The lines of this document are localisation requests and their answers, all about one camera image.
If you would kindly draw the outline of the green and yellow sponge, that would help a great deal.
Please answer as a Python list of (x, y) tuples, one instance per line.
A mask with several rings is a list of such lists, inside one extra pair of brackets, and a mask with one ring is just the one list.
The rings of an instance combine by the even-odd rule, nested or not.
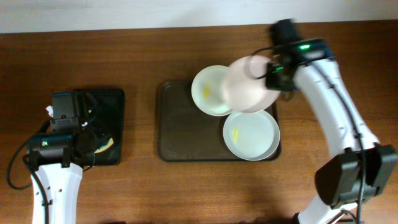
[(97, 150), (95, 151), (95, 154), (102, 153), (103, 151), (110, 148), (113, 144), (114, 144), (113, 138), (110, 138), (105, 145), (97, 148)]

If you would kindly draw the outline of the white plate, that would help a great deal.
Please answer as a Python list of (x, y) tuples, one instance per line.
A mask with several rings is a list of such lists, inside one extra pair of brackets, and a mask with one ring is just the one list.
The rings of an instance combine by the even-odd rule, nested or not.
[(226, 116), (232, 109), (223, 101), (221, 83), (228, 67), (212, 65), (201, 70), (192, 82), (191, 95), (195, 105), (211, 116)]
[(221, 83), (221, 97), (234, 111), (256, 113), (270, 107), (280, 91), (266, 87), (267, 64), (270, 58), (255, 55), (234, 61)]

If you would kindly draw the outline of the pale blue plate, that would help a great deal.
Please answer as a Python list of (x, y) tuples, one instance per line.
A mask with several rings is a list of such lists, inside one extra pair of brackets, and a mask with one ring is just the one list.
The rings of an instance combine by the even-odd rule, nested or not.
[(246, 161), (268, 159), (280, 143), (280, 129), (274, 117), (266, 111), (231, 113), (223, 125), (227, 148)]

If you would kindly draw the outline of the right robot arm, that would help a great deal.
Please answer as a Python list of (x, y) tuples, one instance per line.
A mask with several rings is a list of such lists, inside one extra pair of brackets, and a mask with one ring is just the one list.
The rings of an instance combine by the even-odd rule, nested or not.
[(397, 164), (393, 146), (380, 144), (358, 113), (338, 63), (321, 39), (301, 38), (290, 19), (269, 28), (275, 62), (267, 66), (270, 90), (299, 90), (310, 103), (328, 143), (330, 161), (315, 173), (316, 196), (292, 223), (337, 223), (382, 194)]

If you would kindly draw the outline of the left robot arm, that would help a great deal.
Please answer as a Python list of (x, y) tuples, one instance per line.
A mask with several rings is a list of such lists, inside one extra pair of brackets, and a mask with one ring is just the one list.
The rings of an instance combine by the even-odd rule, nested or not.
[(23, 157), (35, 192), (33, 223), (75, 223), (85, 159), (109, 149), (114, 138), (96, 115), (87, 91), (55, 93), (47, 109), (50, 132), (40, 131)]

